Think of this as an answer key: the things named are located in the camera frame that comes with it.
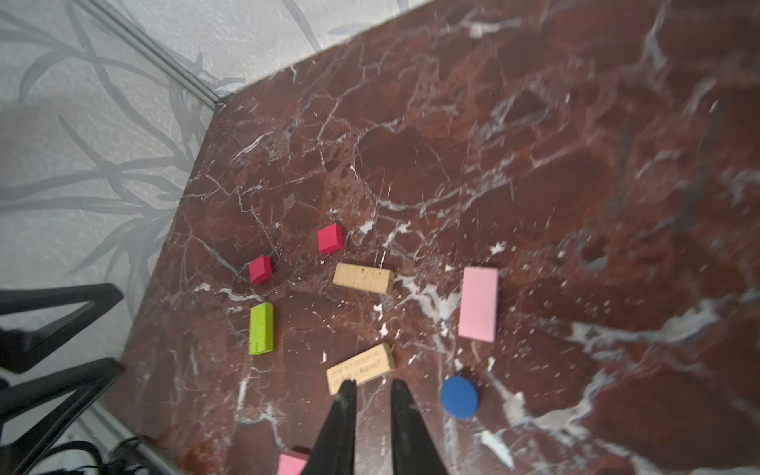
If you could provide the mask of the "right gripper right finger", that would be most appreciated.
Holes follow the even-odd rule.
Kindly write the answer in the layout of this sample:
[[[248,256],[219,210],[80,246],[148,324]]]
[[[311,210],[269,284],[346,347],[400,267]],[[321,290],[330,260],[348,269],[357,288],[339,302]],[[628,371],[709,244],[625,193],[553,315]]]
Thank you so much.
[[[391,388],[393,471],[400,474],[443,474],[448,471],[435,449],[409,385],[394,379]]]

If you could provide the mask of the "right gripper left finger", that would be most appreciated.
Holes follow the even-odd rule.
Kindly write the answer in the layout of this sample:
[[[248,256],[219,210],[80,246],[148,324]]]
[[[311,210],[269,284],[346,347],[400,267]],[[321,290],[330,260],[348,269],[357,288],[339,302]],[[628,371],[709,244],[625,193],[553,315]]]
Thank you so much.
[[[356,396],[356,381],[344,380],[302,475],[354,475]]]

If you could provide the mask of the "natural wood block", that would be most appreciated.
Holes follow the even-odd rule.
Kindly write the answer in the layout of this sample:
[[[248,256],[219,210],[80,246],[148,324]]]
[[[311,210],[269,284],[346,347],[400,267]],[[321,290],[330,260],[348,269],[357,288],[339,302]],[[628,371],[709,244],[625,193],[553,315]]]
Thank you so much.
[[[394,280],[395,274],[390,269],[341,262],[336,266],[332,283],[354,290],[389,295]]]
[[[391,346],[386,342],[378,344],[327,370],[330,394],[338,394],[342,382],[346,380],[362,385],[392,372],[395,368]]]

